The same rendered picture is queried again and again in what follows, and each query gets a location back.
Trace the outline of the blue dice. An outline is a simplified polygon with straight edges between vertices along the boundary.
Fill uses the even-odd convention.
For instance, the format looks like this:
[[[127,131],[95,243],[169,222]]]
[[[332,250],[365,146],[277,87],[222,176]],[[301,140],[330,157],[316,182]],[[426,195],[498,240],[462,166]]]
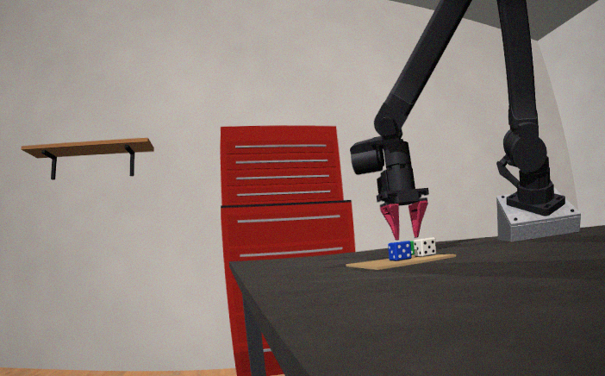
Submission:
[[[389,260],[399,261],[412,258],[410,241],[392,242],[388,244],[388,248]]]

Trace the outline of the tan flat mat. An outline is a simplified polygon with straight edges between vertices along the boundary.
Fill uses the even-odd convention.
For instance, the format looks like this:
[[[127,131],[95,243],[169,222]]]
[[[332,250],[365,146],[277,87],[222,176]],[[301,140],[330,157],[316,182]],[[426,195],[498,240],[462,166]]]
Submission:
[[[398,267],[398,266],[414,265],[414,264],[419,264],[419,263],[429,262],[429,261],[434,261],[434,260],[443,260],[443,259],[448,259],[448,258],[452,258],[452,257],[456,257],[456,254],[436,254],[436,255],[430,255],[430,256],[425,256],[425,257],[415,257],[414,255],[412,255],[412,258],[409,260],[399,260],[399,261],[392,261],[389,259],[373,260],[373,261],[367,261],[367,262],[346,264],[346,266],[380,270],[380,269],[386,269],[386,268],[392,268],[392,267]],[[362,265],[362,266],[359,266],[359,265]]]

